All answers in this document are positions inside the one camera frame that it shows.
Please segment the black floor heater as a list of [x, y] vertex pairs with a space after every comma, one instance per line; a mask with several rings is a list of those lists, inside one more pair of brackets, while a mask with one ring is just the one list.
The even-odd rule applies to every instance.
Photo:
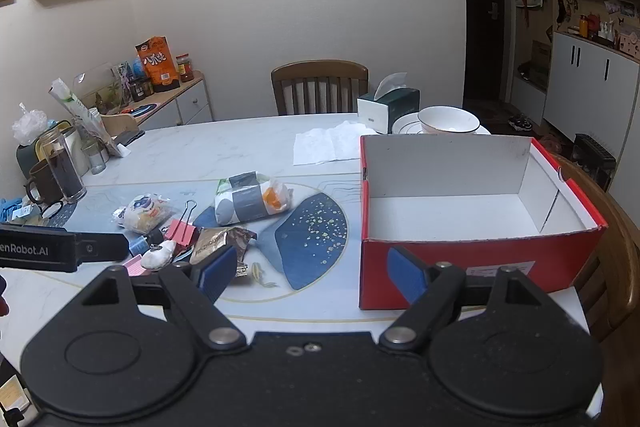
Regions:
[[592, 136], [577, 133], [570, 158], [596, 182], [608, 191], [616, 169], [616, 158]]

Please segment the orange snack bag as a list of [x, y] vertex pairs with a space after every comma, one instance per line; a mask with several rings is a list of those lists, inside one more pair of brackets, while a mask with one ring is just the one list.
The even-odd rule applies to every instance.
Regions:
[[136, 50], [145, 75], [151, 80], [155, 92], [180, 87], [180, 76], [165, 37], [151, 37], [138, 44]]

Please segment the wooden chair far side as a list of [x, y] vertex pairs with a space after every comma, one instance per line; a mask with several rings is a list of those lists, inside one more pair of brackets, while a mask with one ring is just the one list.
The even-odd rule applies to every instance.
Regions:
[[270, 78], [279, 116], [356, 113], [369, 90], [367, 67], [351, 61], [295, 62], [273, 69]]

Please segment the blueberry bread packet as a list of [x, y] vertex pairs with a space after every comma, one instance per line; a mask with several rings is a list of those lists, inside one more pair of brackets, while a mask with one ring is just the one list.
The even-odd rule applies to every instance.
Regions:
[[127, 206], [113, 212], [113, 221], [128, 232], [148, 234], [175, 212], [171, 201], [160, 194], [136, 196]]

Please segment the white plush keychain toy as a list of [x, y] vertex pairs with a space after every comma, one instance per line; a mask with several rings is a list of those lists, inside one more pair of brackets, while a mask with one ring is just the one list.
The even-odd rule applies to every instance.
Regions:
[[174, 257], [176, 243], [163, 241], [160, 245], [151, 247], [141, 258], [142, 268], [149, 271], [157, 271], [165, 265], [169, 265]]

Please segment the white sideboard cabinet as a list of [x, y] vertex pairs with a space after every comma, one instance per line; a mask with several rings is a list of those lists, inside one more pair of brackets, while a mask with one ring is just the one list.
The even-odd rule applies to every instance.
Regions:
[[122, 113], [134, 117], [140, 129], [151, 131], [214, 120], [204, 75], [196, 70], [194, 78], [178, 89], [157, 92], [140, 102], [132, 102]]

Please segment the tissue pack grey band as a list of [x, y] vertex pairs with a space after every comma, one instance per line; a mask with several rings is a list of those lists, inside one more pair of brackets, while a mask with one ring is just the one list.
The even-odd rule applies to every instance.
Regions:
[[293, 190], [257, 171], [244, 172], [218, 182], [214, 210], [218, 225], [265, 219], [292, 208]]

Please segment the glass jar dark liquid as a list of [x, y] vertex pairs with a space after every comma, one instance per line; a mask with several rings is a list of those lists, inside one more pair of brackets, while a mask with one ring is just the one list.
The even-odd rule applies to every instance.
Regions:
[[86, 188], [74, 166], [63, 133], [52, 128], [40, 135], [39, 142], [65, 202], [73, 204], [81, 200], [86, 195]]

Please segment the red cardboard shoe box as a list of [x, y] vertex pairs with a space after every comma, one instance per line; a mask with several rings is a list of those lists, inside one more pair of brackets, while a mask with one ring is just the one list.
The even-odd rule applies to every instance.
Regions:
[[526, 136], [366, 135], [360, 166], [363, 310], [408, 305], [387, 274], [394, 245], [472, 275], [516, 268], [552, 293], [573, 284], [608, 227]]

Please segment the pink binder clip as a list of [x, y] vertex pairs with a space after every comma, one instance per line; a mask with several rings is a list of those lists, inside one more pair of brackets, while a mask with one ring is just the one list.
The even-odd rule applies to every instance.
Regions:
[[196, 234], [196, 228], [190, 222], [195, 210], [197, 202], [193, 199], [188, 199], [184, 206], [183, 213], [178, 219], [174, 219], [170, 222], [164, 237], [168, 241], [173, 241], [180, 247], [189, 247]]

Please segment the dark mug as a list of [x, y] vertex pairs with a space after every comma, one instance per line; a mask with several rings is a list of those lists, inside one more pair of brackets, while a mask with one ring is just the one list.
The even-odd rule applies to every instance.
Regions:
[[51, 206], [63, 199], [62, 191], [55, 180], [48, 162], [43, 159], [29, 169], [26, 196], [36, 205]]

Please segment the green white tissue box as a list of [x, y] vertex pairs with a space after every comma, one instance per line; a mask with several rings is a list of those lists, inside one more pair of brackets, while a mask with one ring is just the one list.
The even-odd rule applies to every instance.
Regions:
[[390, 134], [393, 124], [402, 116], [416, 113], [420, 106], [420, 91], [407, 86], [407, 74], [394, 72], [386, 76], [373, 93], [357, 100], [360, 124], [382, 134]]

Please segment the white wall cabinets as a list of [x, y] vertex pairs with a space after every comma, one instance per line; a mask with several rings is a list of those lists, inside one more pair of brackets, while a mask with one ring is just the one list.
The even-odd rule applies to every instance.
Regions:
[[550, 0], [551, 65], [544, 121], [620, 155], [639, 83], [639, 0]]

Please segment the wooden chair right side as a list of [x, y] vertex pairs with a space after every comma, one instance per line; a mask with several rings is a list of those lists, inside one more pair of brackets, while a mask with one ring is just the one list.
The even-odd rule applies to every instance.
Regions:
[[556, 155], [562, 177], [574, 181], [608, 222], [608, 228], [574, 280], [591, 335], [599, 341], [614, 332], [639, 302], [637, 229], [611, 195], [574, 162]]

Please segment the white bowl black rim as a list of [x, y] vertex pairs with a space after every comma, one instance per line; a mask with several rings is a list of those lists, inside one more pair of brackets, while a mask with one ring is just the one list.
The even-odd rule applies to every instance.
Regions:
[[425, 133], [473, 133], [480, 120], [466, 110], [454, 106], [428, 106], [418, 113], [418, 121]]

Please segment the silver foil snack bag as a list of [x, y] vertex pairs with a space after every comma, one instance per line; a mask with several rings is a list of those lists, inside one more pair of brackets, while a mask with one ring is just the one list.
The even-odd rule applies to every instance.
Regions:
[[248, 266], [244, 261], [250, 242], [257, 239], [253, 231], [241, 227], [204, 228], [193, 247], [189, 262], [197, 265], [216, 251], [233, 247], [236, 254], [236, 277], [247, 277]]

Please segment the wooden chair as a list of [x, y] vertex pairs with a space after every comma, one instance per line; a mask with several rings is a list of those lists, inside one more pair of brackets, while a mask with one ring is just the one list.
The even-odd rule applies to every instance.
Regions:
[[574, 162], [556, 155], [562, 177], [574, 181], [608, 222], [608, 228], [574, 280], [591, 335], [599, 341], [614, 332], [639, 302], [637, 229], [611, 195]]
[[273, 69], [270, 78], [279, 116], [356, 113], [369, 90], [367, 67], [351, 61], [295, 62]]

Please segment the pink ridged eraser block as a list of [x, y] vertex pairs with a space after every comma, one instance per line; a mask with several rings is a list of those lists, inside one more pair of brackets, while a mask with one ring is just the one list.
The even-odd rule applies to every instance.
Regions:
[[134, 256], [122, 265], [130, 277], [141, 277], [148, 273], [148, 270], [142, 265], [142, 257]]

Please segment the red jar on sideboard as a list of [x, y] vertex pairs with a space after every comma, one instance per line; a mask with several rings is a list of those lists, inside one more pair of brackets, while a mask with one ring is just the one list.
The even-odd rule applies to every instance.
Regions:
[[189, 53], [177, 55], [176, 63], [181, 81], [187, 82], [194, 79], [192, 60]]

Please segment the white paper napkins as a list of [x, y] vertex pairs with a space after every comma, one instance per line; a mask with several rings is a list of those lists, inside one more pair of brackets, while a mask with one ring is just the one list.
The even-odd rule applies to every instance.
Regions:
[[355, 121], [343, 121], [329, 129], [311, 129], [297, 133], [293, 146], [293, 165], [319, 165], [326, 162], [358, 159], [360, 139], [376, 132]]

